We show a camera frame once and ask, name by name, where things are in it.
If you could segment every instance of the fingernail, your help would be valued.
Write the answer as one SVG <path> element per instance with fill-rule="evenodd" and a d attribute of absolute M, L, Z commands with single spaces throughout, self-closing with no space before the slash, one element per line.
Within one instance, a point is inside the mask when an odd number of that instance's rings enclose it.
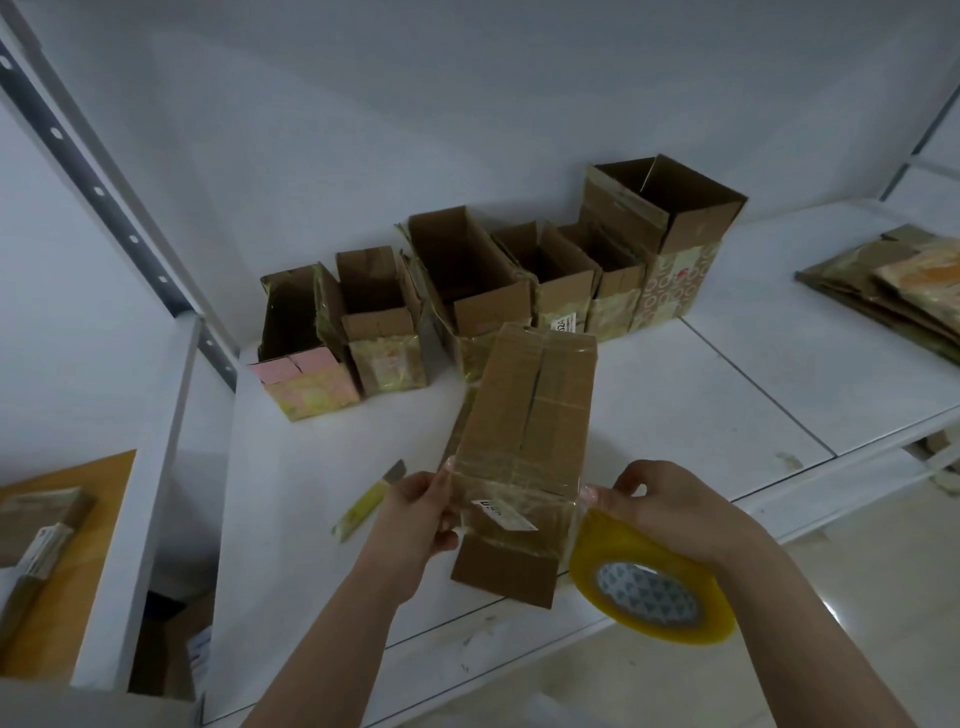
<path fill-rule="evenodd" d="M 597 504 L 597 487 L 595 485 L 580 486 L 580 501 L 586 505 Z"/>

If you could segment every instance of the hand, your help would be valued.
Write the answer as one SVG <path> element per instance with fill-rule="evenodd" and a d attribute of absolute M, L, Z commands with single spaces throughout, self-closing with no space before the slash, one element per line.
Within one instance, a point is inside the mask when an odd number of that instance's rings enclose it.
<path fill-rule="evenodd" d="M 400 605 L 420 586 L 426 562 L 457 547 L 450 503 L 453 458 L 436 473 L 414 473 L 395 483 L 380 504 L 355 571 L 376 579 Z"/>
<path fill-rule="evenodd" d="M 632 497 L 641 484 L 646 495 Z M 743 548 L 770 540 L 750 516 L 689 470 L 666 460 L 635 460 L 612 489 L 588 485 L 580 497 L 662 546 L 710 567 L 724 566 Z"/>

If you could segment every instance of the yellow utility knife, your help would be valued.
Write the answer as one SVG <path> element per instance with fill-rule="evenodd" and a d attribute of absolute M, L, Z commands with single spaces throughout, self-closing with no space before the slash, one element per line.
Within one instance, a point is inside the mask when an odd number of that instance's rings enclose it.
<path fill-rule="evenodd" d="M 380 504 L 383 497 L 387 495 L 387 490 L 407 474 L 407 466 L 402 460 L 397 460 L 396 464 L 386 471 L 379 480 L 367 489 L 367 492 L 360 497 L 344 516 L 333 526 L 333 535 L 342 544 L 350 534 L 357 529 L 363 521 L 366 520 L 373 509 Z"/>

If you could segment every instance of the person's right hand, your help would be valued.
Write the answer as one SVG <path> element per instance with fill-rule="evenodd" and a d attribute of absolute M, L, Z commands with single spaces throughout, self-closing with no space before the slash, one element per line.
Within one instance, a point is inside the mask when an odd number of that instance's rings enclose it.
<path fill-rule="evenodd" d="M 634 497 L 641 484 L 646 495 Z M 635 460 L 612 488 L 587 485 L 580 499 L 710 567 L 723 566 L 744 547 L 769 540 L 750 516 L 689 470 L 666 460 Z"/>

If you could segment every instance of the person's left hand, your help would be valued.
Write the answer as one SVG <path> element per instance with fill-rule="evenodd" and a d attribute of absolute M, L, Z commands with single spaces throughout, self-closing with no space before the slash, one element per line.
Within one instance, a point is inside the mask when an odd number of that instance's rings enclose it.
<path fill-rule="evenodd" d="M 431 556 L 457 547 L 450 530 L 456 519 L 447 509 L 452 461 L 436 473 L 408 475 L 387 491 L 357 557 L 354 569 L 380 581 L 397 605 L 417 592 Z"/>

